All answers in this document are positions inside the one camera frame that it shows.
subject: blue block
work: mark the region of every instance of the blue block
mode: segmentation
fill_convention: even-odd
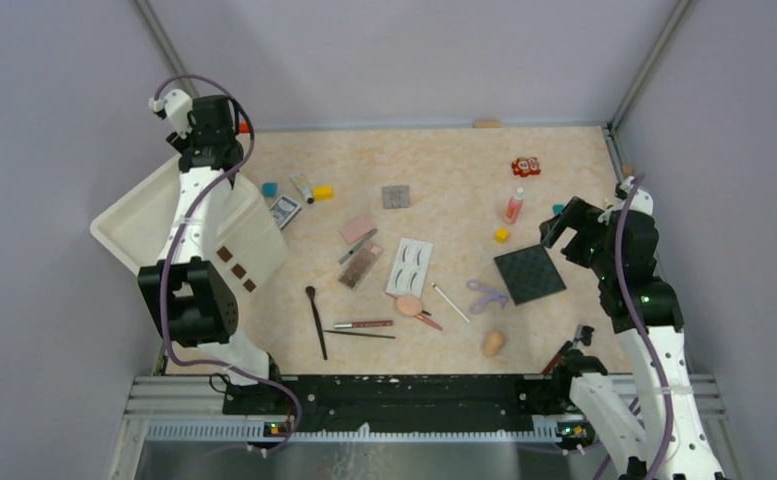
[[[268,198],[276,196],[277,185],[275,183],[263,183],[261,184],[261,194]]]

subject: yellow block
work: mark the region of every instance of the yellow block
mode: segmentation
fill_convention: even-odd
[[[505,228],[498,229],[497,234],[494,235],[494,239],[500,243],[505,243],[507,238],[509,238],[509,231]]]
[[[320,187],[314,187],[311,191],[315,200],[329,200],[333,197],[332,187],[329,185],[322,185]]]

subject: brown square on bin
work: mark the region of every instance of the brown square on bin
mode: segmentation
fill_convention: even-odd
[[[244,267],[242,267],[240,263],[236,263],[235,266],[232,267],[232,273],[234,273],[238,278],[244,278],[244,275],[247,274],[247,271],[244,270]]]
[[[226,247],[220,247],[220,250],[217,251],[217,256],[220,257],[221,260],[223,260],[223,263],[226,263],[229,260],[232,260],[232,252],[230,252],[229,249]]]

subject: beige marbled tabletop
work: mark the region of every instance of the beige marbled tabletop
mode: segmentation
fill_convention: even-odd
[[[513,176],[510,163],[518,156],[538,157],[541,175]],[[283,230],[291,256],[239,303],[240,328],[276,359],[283,374],[538,373],[580,323],[596,329],[587,354],[598,356],[609,371],[631,371],[600,308],[596,277],[559,253],[570,233],[549,251],[567,290],[517,307],[509,301],[502,310],[492,303],[481,315],[468,312],[481,294],[465,282],[475,278],[505,291],[494,257],[538,244],[538,224],[552,216],[553,204],[578,195],[602,205],[613,196],[615,177],[599,127],[259,134],[242,173],[256,185],[277,182],[280,193],[301,200],[288,180],[297,172],[313,187],[331,185],[335,197],[304,204]],[[382,186],[402,184],[410,186],[411,207],[384,210]],[[497,243],[494,233],[505,226],[509,196],[521,186],[526,200],[520,218],[508,227],[506,243]],[[338,259],[349,248],[338,228],[360,213],[376,224],[373,240],[385,252],[352,292],[337,281]],[[384,293],[401,237],[434,244],[422,298],[443,332],[400,316]],[[465,311],[470,325],[429,286],[433,281]],[[393,327],[367,331],[397,339],[326,335],[324,361],[307,285],[317,289],[325,328],[345,320],[393,319]],[[492,329],[506,336],[506,344],[488,358],[481,345]],[[168,367],[171,374],[213,370]]]

